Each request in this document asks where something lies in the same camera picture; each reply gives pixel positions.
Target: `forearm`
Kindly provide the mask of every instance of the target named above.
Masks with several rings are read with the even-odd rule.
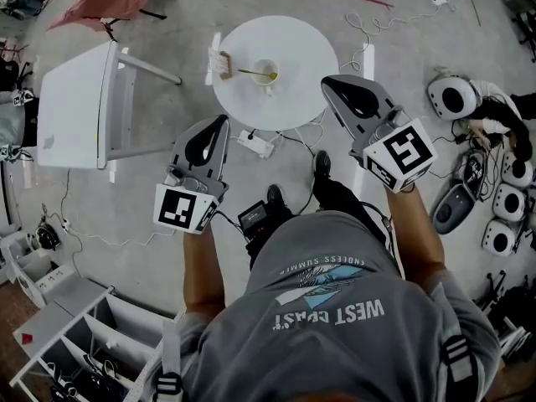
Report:
[[[183,245],[186,310],[216,317],[225,308],[225,292],[210,224],[201,235],[184,233]]]
[[[445,269],[443,244],[416,186],[409,193],[386,191],[406,279],[422,285],[428,276]]]

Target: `gray t-shirt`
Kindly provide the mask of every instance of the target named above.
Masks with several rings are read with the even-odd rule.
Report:
[[[265,244],[240,299],[212,322],[198,313],[181,319],[189,400],[329,392],[442,400],[441,347],[455,330],[477,358],[483,394],[500,355],[489,321],[448,271],[428,285],[402,280],[389,252],[347,214],[291,219]]]

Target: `apple logo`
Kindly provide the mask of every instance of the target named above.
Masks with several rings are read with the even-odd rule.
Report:
[[[50,149],[54,144],[54,134],[44,139],[43,150]]]

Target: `round white table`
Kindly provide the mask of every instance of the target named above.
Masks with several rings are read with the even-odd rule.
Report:
[[[263,17],[243,23],[219,46],[231,55],[232,77],[213,73],[214,93],[230,116],[258,130],[284,131],[316,118],[326,107],[320,81],[338,74],[332,45],[316,28],[290,17]],[[271,96],[249,75],[256,61],[271,59],[279,77]]]

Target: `cup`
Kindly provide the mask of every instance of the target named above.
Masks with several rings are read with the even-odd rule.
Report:
[[[251,79],[259,86],[264,88],[265,93],[268,96],[272,96],[273,91],[271,85],[273,85],[279,79],[281,73],[279,72],[279,67],[271,59],[259,59],[256,63],[253,64],[251,71],[256,71],[258,73],[264,73],[265,75],[271,75],[272,73],[277,73],[275,79],[271,79],[268,76],[261,75],[250,75]]]

